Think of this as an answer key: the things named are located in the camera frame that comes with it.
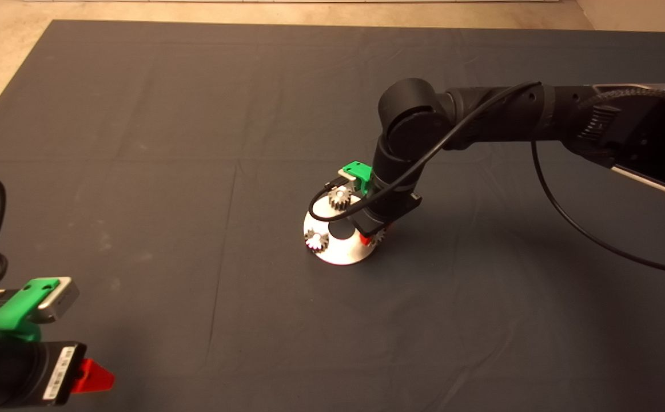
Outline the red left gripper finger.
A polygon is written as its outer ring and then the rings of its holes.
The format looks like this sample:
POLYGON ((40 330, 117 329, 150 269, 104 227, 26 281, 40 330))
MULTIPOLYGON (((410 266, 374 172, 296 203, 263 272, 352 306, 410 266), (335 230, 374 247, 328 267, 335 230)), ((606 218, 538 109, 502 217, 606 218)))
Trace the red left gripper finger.
POLYGON ((74 375, 71 394, 110 391, 116 381, 115 376, 92 358, 84 358, 74 375))

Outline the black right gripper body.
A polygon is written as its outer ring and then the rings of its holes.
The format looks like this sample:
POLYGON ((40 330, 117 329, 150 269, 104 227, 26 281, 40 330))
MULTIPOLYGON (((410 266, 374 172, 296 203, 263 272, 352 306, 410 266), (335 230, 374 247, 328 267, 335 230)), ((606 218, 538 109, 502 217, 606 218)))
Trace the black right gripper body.
POLYGON ((422 197, 415 191, 392 191, 351 216, 351 224, 364 237, 372 237, 420 206, 422 197))

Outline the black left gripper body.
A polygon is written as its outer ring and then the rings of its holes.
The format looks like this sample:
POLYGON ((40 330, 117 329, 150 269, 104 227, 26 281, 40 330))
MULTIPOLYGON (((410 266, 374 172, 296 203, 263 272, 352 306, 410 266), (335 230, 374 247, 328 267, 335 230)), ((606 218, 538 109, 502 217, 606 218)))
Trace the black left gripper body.
POLYGON ((39 342, 32 406, 57 407, 70 397, 87 347, 77 341, 39 342))

